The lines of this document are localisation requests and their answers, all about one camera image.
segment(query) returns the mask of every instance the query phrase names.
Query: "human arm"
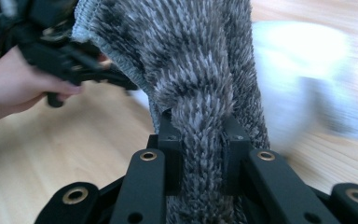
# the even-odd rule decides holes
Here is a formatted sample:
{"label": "human arm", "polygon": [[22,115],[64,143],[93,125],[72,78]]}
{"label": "human arm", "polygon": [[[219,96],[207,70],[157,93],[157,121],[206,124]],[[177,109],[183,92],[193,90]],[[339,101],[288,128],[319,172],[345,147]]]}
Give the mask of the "human arm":
{"label": "human arm", "polygon": [[31,108],[47,91],[57,92],[64,101],[81,93],[81,87],[32,67],[17,47],[0,59],[0,119]]}

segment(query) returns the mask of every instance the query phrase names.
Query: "gray knit fabric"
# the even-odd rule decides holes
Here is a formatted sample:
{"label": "gray knit fabric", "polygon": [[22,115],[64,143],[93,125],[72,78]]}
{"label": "gray knit fabric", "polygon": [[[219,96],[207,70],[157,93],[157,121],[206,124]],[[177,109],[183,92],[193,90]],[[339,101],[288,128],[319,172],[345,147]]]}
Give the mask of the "gray knit fabric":
{"label": "gray knit fabric", "polygon": [[240,198],[222,194],[222,126],[238,119],[269,148],[256,84],[248,0],[80,0],[73,37],[91,40],[149,96],[172,109],[183,140],[184,179],[167,200],[168,223],[245,223]]}

